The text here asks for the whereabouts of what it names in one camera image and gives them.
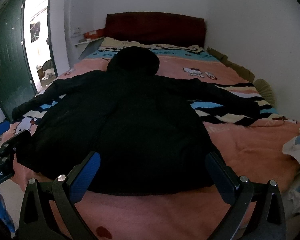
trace hood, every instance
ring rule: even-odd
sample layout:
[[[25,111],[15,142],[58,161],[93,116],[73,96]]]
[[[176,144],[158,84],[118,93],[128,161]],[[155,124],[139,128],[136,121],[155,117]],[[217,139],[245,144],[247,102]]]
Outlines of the hood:
[[[113,56],[107,72],[153,76],[159,69],[159,58],[146,48],[127,47]]]

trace metal screw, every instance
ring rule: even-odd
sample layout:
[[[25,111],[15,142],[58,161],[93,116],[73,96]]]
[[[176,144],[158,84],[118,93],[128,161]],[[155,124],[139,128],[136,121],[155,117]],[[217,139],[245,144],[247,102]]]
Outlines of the metal screw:
[[[273,179],[271,179],[270,184],[274,187],[277,186],[277,182]]]
[[[35,178],[29,179],[29,184],[34,184],[35,183]]]
[[[66,176],[65,175],[60,175],[58,177],[58,181],[64,181],[66,179]]]
[[[249,181],[249,179],[248,179],[246,176],[241,176],[241,177],[240,177],[240,180],[241,180],[242,182],[248,182],[248,181]]]

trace open doorway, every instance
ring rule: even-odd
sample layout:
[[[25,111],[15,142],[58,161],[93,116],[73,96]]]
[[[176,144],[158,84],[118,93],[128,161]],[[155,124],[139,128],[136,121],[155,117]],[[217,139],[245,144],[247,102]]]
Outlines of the open doorway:
[[[48,0],[26,0],[24,42],[27,59],[38,92],[55,78],[48,39]]]

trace orange box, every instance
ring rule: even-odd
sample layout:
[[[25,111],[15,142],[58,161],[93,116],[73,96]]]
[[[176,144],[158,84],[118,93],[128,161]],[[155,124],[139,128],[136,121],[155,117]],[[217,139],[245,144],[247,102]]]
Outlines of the orange box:
[[[97,39],[105,35],[105,29],[94,30],[85,33],[83,36],[85,39]]]

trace red headboard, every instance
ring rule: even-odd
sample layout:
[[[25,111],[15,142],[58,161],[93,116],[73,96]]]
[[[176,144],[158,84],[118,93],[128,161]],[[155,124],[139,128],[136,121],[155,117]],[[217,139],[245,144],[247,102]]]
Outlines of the red headboard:
[[[126,12],[108,14],[105,36],[143,44],[203,47],[204,19],[172,13]]]

